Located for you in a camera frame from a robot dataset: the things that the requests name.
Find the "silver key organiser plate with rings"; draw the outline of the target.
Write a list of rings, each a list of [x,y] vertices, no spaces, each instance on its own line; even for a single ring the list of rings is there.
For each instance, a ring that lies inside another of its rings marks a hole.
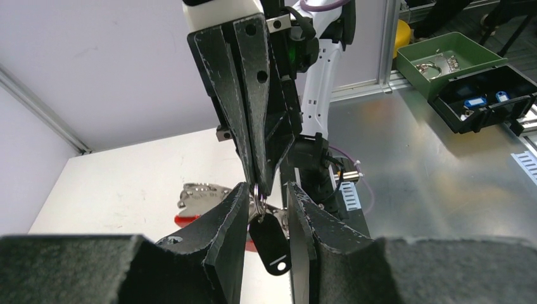
[[[186,183],[180,193],[180,199],[177,203],[179,208],[178,214],[174,217],[174,222],[183,228],[189,225],[201,215],[205,214],[232,191],[231,188],[210,183]],[[286,208],[277,208],[272,205],[265,205],[266,213],[272,214],[278,221],[284,236],[289,240],[289,224],[287,220]],[[250,195],[249,220],[257,214],[256,206],[252,195]],[[248,233],[246,238],[246,251],[257,252],[254,242]]]

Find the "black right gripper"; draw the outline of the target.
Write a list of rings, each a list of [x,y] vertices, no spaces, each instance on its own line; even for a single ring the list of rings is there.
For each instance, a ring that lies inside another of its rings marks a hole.
[[[313,20],[276,8],[192,32],[187,42],[246,182],[270,194],[271,176],[301,132],[295,79],[314,62]]]

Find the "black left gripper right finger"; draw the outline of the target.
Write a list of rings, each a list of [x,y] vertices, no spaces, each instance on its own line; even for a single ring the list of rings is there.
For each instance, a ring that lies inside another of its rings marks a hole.
[[[294,303],[535,303],[536,246],[512,237],[380,237],[287,185]]]

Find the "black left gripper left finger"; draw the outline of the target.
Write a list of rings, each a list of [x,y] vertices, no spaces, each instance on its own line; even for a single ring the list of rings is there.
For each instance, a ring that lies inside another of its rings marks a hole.
[[[2,303],[239,303],[249,191],[239,183],[157,242],[140,234],[1,238]]]

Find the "black key tag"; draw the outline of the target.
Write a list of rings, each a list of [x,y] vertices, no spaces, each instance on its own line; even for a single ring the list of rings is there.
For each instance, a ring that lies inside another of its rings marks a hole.
[[[269,274],[282,276],[291,269],[289,242],[274,215],[256,215],[250,221],[249,234]]]

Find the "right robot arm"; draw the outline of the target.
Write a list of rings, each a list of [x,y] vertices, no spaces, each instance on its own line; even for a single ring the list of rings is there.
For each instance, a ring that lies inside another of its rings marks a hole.
[[[184,1],[187,42],[232,140],[253,198],[268,209],[277,173],[337,213],[346,169],[329,151],[327,116],[340,57],[353,42],[354,1]]]

